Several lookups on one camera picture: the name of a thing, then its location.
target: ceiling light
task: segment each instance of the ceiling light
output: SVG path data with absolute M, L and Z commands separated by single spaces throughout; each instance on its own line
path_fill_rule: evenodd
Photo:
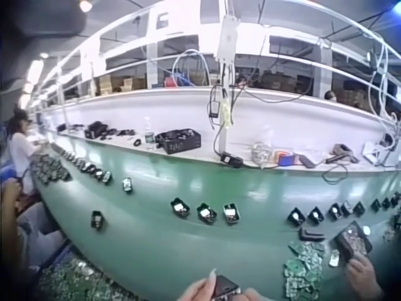
M 84 13 L 87 13 L 92 9 L 92 3 L 87 1 L 87 0 L 81 0 L 80 1 L 80 8 Z
M 26 80 L 33 85 L 37 84 L 40 74 L 42 74 L 43 65 L 44 63 L 42 60 L 32 61 L 31 67 L 28 70 L 28 75 L 26 76 Z
M 46 52 L 42 52 L 39 56 L 40 56 L 41 58 L 43 58 L 43 59 L 47 59 L 47 58 L 49 57 L 49 54 L 46 53 Z
M 25 94 L 25 93 L 22 94 L 21 97 L 19 98 L 19 107 L 24 110 L 30 99 L 31 99 L 31 94 Z
M 393 7 L 393 12 L 396 14 L 401 15 L 401 2 L 398 2 L 394 7 Z
M 33 84 L 30 82 L 26 83 L 24 86 L 24 92 L 30 94 L 32 93 L 32 91 L 33 91 Z

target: charger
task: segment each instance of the charger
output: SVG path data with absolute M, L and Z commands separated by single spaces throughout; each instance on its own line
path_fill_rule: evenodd
M 244 160 L 242 158 L 234 156 L 228 152 L 222 153 L 220 161 L 232 166 L 233 168 L 240 168 L 244 165 Z

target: black box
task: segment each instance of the black box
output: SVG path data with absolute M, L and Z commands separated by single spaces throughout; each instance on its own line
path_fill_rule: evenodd
M 200 133 L 192 129 L 161 133 L 156 136 L 156 143 L 160 144 L 169 155 L 198 149 L 202 146 Z

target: worker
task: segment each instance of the worker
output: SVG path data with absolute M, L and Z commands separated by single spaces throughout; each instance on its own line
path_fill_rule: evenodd
M 17 177 L 21 178 L 23 193 L 32 196 L 36 193 L 31 171 L 29 170 L 32 155 L 43 149 L 28 140 L 29 118 L 25 110 L 14 110 L 14 116 L 8 122 L 9 154 L 14 163 Z
M 330 100 L 332 102 L 336 102 L 337 98 L 336 98 L 336 94 L 333 91 L 327 91 L 325 93 L 325 100 Z

